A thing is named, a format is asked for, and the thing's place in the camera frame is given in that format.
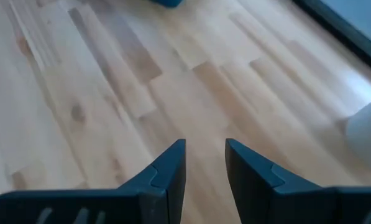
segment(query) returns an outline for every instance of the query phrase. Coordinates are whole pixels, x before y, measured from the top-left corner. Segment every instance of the black plastic object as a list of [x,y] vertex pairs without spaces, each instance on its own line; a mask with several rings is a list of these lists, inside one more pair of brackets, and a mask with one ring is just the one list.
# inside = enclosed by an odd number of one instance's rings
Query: black plastic object
[[371,66],[371,0],[293,0]]
[[181,220],[185,140],[112,190],[17,191],[0,195],[0,223],[162,223]]
[[322,188],[233,139],[225,155],[243,224],[371,223],[371,187]]

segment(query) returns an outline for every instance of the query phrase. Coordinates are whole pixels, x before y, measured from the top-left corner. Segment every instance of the dark teal object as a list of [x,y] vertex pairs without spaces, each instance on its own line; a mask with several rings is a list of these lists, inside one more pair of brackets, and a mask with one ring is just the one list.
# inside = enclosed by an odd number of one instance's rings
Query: dark teal object
[[165,7],[177,7],[183,0],[152,0],[153,2],[159,3]]

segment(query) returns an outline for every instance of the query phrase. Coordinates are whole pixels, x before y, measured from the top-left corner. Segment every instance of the wood grain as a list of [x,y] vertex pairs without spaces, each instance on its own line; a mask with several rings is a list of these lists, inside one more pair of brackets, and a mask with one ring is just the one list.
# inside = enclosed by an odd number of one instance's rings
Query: wood grain
[[344,137],[370,102],[371,69],[290,0],[0,0],[0,194],[115,188],[186,138],[183,223],[240,223],[225,138],[371,185]]

